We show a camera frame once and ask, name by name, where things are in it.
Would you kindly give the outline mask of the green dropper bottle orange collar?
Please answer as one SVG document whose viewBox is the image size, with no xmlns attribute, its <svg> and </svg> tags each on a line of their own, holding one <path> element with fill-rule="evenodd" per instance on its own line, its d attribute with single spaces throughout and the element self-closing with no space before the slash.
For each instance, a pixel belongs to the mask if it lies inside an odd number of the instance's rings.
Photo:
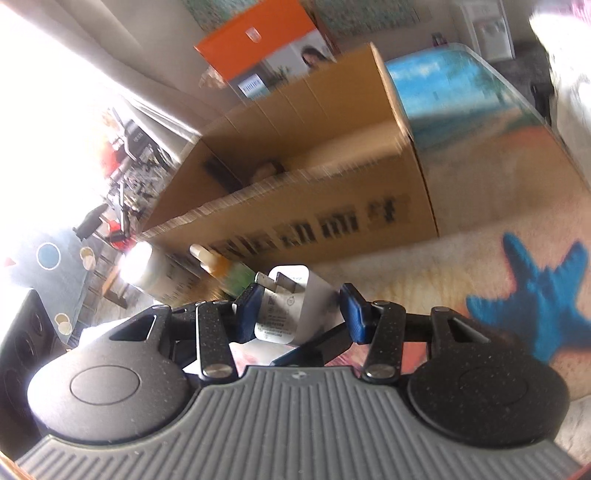
<svg viewBox="0 0 591 480">
<path fill-rule="evenodd" d="M 256 273 L 245 264 L 231 261 L 204 246 L 192 244 L 189 252 L 200 267 L 218 282 L 221 290 L 232 298 L 239 297 L 256 277 Z"/>
</svg>

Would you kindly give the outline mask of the white USB wall charger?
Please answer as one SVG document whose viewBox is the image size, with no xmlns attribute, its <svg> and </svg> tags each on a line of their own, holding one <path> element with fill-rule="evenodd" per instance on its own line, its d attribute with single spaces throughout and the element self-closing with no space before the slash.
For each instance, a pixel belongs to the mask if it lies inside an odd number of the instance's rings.
<svg viewBox="0 0 591 480">
<path fill-rule="evenodd" d="M 263 286 L 256 339 L 301 346 L 342 323 L 339 292 L 306 265 L 280 265 L 256 274 Z"/>
</svg>

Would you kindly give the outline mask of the white green supplement can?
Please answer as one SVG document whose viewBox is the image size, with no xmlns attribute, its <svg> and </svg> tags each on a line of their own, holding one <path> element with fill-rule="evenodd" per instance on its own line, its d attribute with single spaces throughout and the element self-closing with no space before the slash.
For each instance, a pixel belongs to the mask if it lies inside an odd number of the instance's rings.
<svg viewBox="0 0 591 480">
<path fill-rule="evenodd" d="M 121 279 L 154 300 L 179 307 L 208 301 L 217 294 L 217 282 L 204 272 L 188 270 L 159 248 L 136 243 L 119 263 Z"/>
</svg>

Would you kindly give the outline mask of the small wooden stool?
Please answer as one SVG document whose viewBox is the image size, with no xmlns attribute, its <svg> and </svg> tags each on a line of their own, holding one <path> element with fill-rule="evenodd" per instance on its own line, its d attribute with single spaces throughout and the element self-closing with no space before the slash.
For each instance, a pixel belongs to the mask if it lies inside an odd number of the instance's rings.
<svg viewBox="0 0 591 480">
<path fill-rule="evenodd" d="M 103 281 L 100 293 L 104 300 L 119 308 L 127 309 L 133 290 L 134 287 L 123 279 L 119 266 L 115 265 Z"/>
</svg>

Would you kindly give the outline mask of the black tape roll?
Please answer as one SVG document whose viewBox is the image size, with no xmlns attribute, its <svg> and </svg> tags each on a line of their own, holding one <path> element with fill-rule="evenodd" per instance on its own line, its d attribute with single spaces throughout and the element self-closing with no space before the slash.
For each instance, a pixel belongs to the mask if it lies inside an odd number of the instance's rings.
<svg viewBox="0 0 591 480">
<path fill-rule="evenodd" d="M 286 172 L 286 168 L 284 168 L 283 164 L 281 164 L 279 160 L 269 160 L 264 162 L 259 166 L 259 168 L 256 169 L 256 172 L 252 174 L 252 177 L 250 177 L 250 183 L 259 183 L 264 179 L 281 175 L 284 172 Z"/>
</svg>

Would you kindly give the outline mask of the brown cardboard box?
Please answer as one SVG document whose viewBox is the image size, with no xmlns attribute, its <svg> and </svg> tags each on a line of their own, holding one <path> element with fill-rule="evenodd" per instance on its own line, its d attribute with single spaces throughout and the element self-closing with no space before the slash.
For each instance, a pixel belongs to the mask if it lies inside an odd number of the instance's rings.
<svg viewBox="0 0 591 480">
<path fill-rule="evenodd" d="M 250 183 L 269 160 L 286 172 Z M 170 253 L 198 244 L 256 269 L 438 234 L 407 115 L 370 44 L 209 125 L 139 232 Z"/>
</svg>

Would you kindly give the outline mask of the beach print table mat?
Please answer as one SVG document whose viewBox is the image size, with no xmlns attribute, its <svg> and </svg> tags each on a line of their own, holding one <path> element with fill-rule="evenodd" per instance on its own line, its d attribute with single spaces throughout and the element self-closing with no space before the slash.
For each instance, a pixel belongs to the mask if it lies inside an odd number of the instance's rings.
<svg viewBox="0 0 591 480">
<path fill-rule="evenodd" d="M 416 150 L 434 239 L 586 194 L 556 142 L 543 145 L 507 159 L 463 135 L 444 145 L 438 167 Z M 266 478 L 525 479 L 575 468 L 554 442 L 568 409 L 564 380 L 444 307 L 407 312 L 396 383 L 367 383 L 348 367 L 250 367 L 221 401 L 240 452 Z"/>
</svg>

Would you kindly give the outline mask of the grey dotted rug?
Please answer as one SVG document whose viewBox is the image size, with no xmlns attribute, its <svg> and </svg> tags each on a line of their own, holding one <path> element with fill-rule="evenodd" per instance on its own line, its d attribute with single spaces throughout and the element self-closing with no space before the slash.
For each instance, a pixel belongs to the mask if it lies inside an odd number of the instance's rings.
<svg viewBox="0 0 591 480">
<path fill-rule="evenodd" d="M 71 331 L 59 329 L 63 340 L 74 347 L 100 300 L 107 264 L 107 247 L 97 237 L 80 240 L 71 230 L 38 236 L 10 256 L 15 262 L 9 275 L 37 291 L 52 321 L 67 318 Z"/>
</svg>

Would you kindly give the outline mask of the folded wheelchair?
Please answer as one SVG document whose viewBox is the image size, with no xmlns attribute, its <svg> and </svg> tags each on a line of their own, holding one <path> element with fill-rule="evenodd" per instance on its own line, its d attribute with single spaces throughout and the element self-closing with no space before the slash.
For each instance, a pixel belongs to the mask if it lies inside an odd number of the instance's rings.
<svg viewBox="0 0 591 480">
<path fill-rule="evenodd" d="M 117 111 L 114 119 L 116 168 L 107 177 L 105 202 L 114 212 L 118 228 L 107 238 L 111 242 L 130 240 L 147 219 L 164 187 L 176 171 L 176 164 L 132 119 L 124 122 Z"/>
</svg>

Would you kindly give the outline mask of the black speaker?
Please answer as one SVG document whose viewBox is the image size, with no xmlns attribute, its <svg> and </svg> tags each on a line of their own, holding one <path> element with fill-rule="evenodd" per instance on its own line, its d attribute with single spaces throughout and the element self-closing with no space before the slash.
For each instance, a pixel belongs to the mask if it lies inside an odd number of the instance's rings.
<svg viewBox="0 0 591 480">
<path fill-rule="evenodd" d="M 1 451 L 17 459 L 41 438 L 27 401 L 34 374 L 66 352 L 39 294 L 17 289 L 1 301 Z"/>
</svg>

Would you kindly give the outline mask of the orange Philips product box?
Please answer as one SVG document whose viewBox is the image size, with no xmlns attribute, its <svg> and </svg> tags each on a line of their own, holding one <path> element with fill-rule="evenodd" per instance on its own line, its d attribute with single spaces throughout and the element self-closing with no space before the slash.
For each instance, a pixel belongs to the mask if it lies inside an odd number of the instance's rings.
<svg viewBox="0 0 591 480">
<path fill-rule="evenodd" d="M 195 50 L 243 100 L 269 94 L 335 60 L 327 38 L 298 1 L 260 1 Z"/>
</svg>

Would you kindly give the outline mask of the beige curtain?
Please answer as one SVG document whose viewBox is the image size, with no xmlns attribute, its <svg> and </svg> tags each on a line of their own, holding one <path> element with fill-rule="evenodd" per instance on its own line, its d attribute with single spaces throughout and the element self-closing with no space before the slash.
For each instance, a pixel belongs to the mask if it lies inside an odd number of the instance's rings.
<svg viewBox="0 0 591 480">
<path fill-rule="evenodd" d="M 8 7 L 125 91 L 140 127 L 173 155 L 239 105 L 201 85 L 204 30 L 183 1 L 10 1 Z"/>
</svg>

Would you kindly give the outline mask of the white water dispenser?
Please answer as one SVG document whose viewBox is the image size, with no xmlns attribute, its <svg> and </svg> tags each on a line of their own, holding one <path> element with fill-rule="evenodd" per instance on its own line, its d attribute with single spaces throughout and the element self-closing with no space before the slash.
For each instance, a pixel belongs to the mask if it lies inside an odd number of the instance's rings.
<svg viewBox="0 0 591 480">
<path fill-rule="evenodd" d="M 502 1 L 452 1 L 450 11 L 462 44 L 489 63 L 515 58 Z"/>
</svg>

